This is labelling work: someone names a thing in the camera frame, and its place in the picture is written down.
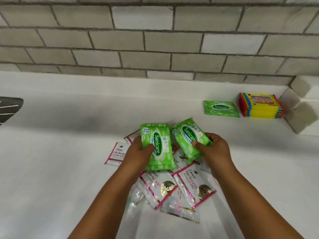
tile backsplash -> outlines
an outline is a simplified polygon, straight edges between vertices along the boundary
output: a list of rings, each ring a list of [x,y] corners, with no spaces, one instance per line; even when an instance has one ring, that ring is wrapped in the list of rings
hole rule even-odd
[[[0,70],[288,85],[319,0],[0,0]]]

